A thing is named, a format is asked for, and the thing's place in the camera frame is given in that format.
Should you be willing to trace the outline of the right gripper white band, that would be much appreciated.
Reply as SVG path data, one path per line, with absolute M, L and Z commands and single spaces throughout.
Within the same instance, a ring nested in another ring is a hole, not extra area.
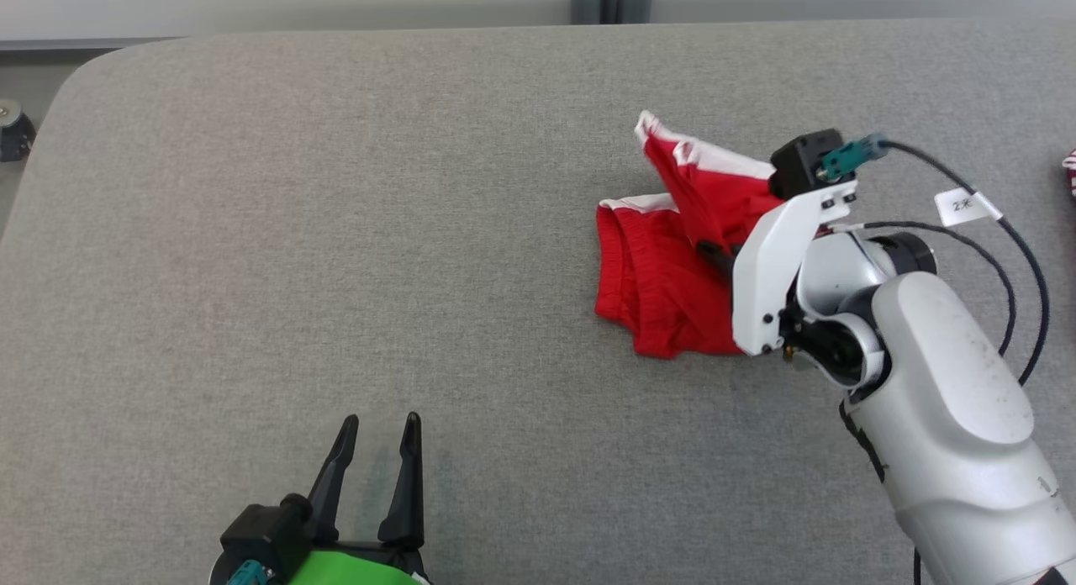
M 697 255 L 722 279 L 731 279 L 731 332 L 749 356 L 781 344 L 779 312 L 807 251 L 824 224 L 849 216 L 846 197 L 856 180 L 799 194 L 765 213 L 735 259 L 722 245 L 700 240 Z

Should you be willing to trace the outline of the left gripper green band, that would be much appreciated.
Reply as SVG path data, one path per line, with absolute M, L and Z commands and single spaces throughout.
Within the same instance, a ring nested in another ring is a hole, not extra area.
M 346 467 L 352 462 L 360 418 L 349 415 L 308 495 L 306 524 L 313 550 L 287 585 L 433 585 L 420 555 L 425 544 L 422 420 L 408 413 L 399 445 L 400 468 L 387 516 L 374 540 L 338 540 L 335 526 Z

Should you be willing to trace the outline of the red Bulls shorts white trim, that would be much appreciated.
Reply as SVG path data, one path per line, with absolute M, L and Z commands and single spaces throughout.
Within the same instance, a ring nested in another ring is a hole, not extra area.
M 596 210 L 599 282 L 595 312 L 631 331 L 634 351 L 736 356 L 731 280 L 697 255 L 700 240 L 742 245 L 779 198 L 771 165 L 666 128 L 642 111 L 634 128 L 665 192 L 604 199 Z

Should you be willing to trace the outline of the grey fabric sofa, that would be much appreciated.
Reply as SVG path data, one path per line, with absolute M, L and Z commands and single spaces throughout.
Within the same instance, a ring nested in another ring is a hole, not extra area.
M 633 134 L 769 157 L 881 132 L 1035 251 L 1027 393 L 1076 508 L 1076 22 L 883 19 L 213 35 L 77 68 L 0 240 L 0 585 L 207 585 L 251 503 L 373 540 L 424 426 L 437 584 L 911 585 L 815 371 L 638 356 L 594 313 Z

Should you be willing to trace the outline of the grey partition frame post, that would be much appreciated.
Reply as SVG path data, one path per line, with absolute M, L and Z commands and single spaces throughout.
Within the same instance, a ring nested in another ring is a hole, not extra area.
M 570 0 L 574 25 L 646 24 L 652 0 Z

